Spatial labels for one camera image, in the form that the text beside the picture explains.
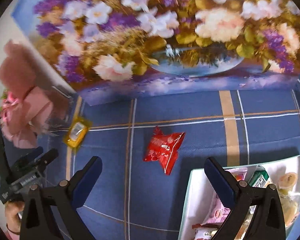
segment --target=snack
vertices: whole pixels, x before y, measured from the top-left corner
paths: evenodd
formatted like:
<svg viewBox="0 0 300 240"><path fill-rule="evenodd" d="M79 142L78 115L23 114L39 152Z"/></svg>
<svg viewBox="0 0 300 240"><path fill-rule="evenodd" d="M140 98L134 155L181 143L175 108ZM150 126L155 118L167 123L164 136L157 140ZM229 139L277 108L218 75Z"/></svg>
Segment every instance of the snack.
<svg viewBox="0 0 300 240"><path fill-rule="evenodd" d="M287 195L288 192L293 189L293 186L297 183L297 181L298 174L295 172L288 172L279 178L279 189L281 189L281 191Z"/></svg>
<svg viewBox="0 0 300 240"><path fill-rule="evenodd" d="M262 166L258 166L248 184L251 187L267 187L269 184L272 184L272 181L266 170ZM249 208L251 214L253 214L255 210L256 206L251 206Z"/></svg>
<svg viewBox="0 0 300 240"><path fill-rule="evenodd" d="M248 169L247 168L235 168L227 170L236 178L237 181L244 180ZM218 195L214 192L212 197L210 215L202 224L214 224L214 223L223 223L226 220L226 217L230 213L230 209L223 206Z"/></svg>
<svg viewBox="0 0 300 240"><path fill-rule="evenodd" d="M83 117L75 118L68 133L63 138L63 142L69 147L77 150L90 127L90 121Z"/></svg>
<svg viewBox="0 0 300 240"><path fill-rule="evenodd" d="M283 195L281 191L278 193L287 230L300 215L300 192L289 191L287 195Z"/></svg>
<svg viewBox="0 0 300 240"><path fill-rule="evenodd" d="M143 161L159 161L164 174L170 175L173 165L178 159L177 150L180 148L185 134L183 132L164 135L158 126L155 127Z"/></svg>
<svg viewBox="0 0 300 240"><path fill-rule="evenodd" d="M210 240L217 230L218 228L197 228L195 230L194 240Z"/></svg>

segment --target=red packet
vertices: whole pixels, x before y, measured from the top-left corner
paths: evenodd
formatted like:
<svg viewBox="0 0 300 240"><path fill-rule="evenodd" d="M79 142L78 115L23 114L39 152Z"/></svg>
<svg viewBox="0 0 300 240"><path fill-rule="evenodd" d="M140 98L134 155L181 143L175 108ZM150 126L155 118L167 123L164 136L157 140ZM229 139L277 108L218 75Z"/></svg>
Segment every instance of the red packet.
<svg viewBox="0 0 300 240"><path fill-rule="evenodd" d="M143 160L145 162L159 161L164 173L170 175L173 165L178 159L177 150L180 148L185 134L183 132L164 135L157 126Z"/></svg>

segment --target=bracelet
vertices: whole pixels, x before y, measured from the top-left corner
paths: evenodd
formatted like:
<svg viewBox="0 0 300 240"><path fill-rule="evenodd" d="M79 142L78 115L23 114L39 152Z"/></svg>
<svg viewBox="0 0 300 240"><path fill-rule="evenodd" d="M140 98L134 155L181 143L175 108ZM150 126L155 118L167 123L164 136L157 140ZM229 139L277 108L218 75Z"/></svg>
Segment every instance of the bracelet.
<svg viewBox="0 0 300 240"><path fill-rule="evenodd" d="M8 229L8 231L9 231L9 232L11 232L11 233L13 233L13 234L15 234L15 235L17 235L17 236L19 236L19 235L20 235L20 233L17 233L17 232L13 232L13 231L11 231L11 230L8 228L8 224L6 224L6 226L7 226L7 229Z"/></svg>

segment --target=plaid pattern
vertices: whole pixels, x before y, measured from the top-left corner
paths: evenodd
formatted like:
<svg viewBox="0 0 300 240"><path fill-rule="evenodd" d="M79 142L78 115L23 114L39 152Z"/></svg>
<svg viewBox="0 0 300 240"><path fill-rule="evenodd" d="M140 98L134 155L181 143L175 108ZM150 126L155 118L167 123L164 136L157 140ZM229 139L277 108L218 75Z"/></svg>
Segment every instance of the plaid pattern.
<svg viewBox="0 0 300 240"><path fill-rule="evenodd" d="M96 239L176 240L190 171L209 156L232 166L300 154L300 78L293 91L200 92L92 107L76 102L73 115L93 121L77 154L62 143L65 130L39 144L59 150L47 168L47 186L101 157L103 172L78 209ZM170 176L159 163L142 161L156 125L166 134L186 132ZM299 234L300 218L289 239Z"/></svg>

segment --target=canvas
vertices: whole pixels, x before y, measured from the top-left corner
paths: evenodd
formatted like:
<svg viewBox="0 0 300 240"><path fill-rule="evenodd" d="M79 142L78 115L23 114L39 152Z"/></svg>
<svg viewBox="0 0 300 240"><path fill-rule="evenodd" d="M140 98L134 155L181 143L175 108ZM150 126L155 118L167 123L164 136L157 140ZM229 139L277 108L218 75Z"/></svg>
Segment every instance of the canvas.
<svg viewBox="0 0 300 240"><path fill-rule="evenodd" d="M19 0L12 16L90 105L290 89L300 74L292 0Z"/></svg>

